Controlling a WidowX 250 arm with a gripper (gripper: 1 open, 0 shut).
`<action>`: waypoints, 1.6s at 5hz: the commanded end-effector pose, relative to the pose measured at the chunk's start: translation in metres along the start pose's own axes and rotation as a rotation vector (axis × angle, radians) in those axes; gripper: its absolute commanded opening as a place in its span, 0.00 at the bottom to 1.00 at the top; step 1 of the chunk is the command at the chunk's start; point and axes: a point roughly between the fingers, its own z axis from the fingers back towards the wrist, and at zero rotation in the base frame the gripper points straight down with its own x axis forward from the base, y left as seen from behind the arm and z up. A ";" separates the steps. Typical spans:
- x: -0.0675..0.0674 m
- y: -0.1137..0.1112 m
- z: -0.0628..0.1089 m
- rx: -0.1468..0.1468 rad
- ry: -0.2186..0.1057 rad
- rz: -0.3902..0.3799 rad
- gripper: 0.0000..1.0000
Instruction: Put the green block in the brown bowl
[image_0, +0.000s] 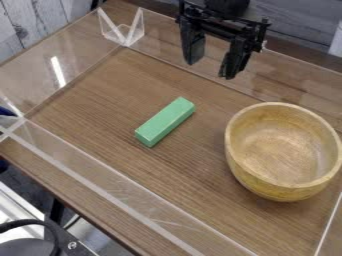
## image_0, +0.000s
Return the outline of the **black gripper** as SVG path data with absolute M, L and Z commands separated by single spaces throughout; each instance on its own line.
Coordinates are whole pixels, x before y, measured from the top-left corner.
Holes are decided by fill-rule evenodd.
M 244 70 L 251 51 L 266 44 L 270 19 L 248 10 L 250 0 L 179 0 L 176 23 L 184 61 L 194 65 L 204 56 L 206 35 L 231 42 L 219 76 L 227 80 Z

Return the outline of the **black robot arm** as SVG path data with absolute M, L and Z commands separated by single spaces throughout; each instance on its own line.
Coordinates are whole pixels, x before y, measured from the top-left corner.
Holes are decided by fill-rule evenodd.
M 184 61 L 194 65 L 204 57 L 206 35 L 230 43 L 218 76 L 235 78 L 247 66 L 254 52 L 266 45 L 266 33 L 271 26 L 266 17 L 246 14 L 250 0 L 204 0 L 203 4 L 179 0 L 176 23 Z

